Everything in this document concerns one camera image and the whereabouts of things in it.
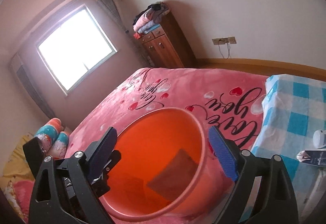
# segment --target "blue and white checkered cloth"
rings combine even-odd
[[[252,153],[271,158],[280,154],[292,180],[299,216],[318,175],[318,167],[300,163],[296,155],[313,150],[312,137],[326,130],[326,82],[292,75],[271,76],[262,102],[263,127]]]

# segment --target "electrical outlet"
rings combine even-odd
[[[237,40],[235,40],[235,36],[231,36],[231,37],[228,37],[228,42],[230,44],[236,44],[237,43]]]
[[[225,45],[229,43],[229,40],[227,38],[214,38],[212,39],[214,45]]]

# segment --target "wooden baseboard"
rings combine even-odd
[[[306,65],[261,59],[197,59],[198,68],[224,68],[272,76],[291,74],[326,81],[326,70]]]

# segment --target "orange bucket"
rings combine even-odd
[[[230,184],[202,126],[183,109],[142,116],[122,131],[115,149],[122,159],[109,174],[111,190],[100,200],[120,220],[198,215]]]

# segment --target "brown dresser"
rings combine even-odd
[[[139,39],[158,68],[193,68],[195,55],[181,28],[170,12],[160,27]]]

